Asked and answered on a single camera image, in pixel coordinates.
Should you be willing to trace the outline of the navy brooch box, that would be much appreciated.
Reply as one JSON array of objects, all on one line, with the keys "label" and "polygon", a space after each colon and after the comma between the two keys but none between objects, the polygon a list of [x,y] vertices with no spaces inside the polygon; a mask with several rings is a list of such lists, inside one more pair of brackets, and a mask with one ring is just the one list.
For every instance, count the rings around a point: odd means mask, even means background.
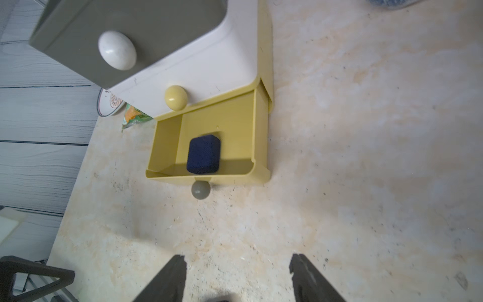
[{"label": "navy brooch box", "polygon": [[187,171],[193,174],[213,174],[219,170],[221,141],[214,135],[204,135],[190,141]]}]

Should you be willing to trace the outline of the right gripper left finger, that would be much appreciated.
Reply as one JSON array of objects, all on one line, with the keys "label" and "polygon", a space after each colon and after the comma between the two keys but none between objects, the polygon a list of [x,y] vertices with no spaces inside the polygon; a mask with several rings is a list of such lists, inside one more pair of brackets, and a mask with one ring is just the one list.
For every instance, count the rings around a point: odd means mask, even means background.
[{"label": "right gripper left finger", "polygon": [[134,299],[135,302],[181,302],[187,278],[183,255],[173,256]]}]

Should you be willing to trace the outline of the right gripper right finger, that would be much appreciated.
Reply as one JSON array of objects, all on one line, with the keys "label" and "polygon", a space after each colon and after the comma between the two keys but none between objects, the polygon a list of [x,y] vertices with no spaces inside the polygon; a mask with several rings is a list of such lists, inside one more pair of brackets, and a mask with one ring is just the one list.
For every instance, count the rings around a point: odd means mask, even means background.
[{"label": "right gripper right finger", "polygon": [[293,254],[289,272],[292,274],[296,302],[345,302],[304,254]]}]

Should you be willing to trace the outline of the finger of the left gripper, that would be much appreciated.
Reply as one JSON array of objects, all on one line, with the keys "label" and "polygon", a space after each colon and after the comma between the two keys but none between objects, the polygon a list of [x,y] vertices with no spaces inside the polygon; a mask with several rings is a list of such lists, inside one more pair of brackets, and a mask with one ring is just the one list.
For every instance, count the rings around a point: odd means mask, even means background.
[{"label": "finger of the left gripper", "polygon": [[15,256],[1,258],[1,301],[64,301],[60,291],[75,272]]}]

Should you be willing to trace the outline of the three-tier drawer cabinet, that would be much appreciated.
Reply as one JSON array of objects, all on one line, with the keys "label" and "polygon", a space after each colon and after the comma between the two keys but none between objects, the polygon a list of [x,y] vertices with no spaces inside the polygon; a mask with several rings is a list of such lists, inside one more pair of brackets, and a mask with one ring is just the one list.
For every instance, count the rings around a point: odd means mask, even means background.
[{"label": "three-tier drawer cabinet", "polygon": [[[30,45],[155,122],[147,178],[192,187],[265,184],[274,107],[265,1],[48,1]],[[221,141],[220,167],[193,174],[190,141]]]}]

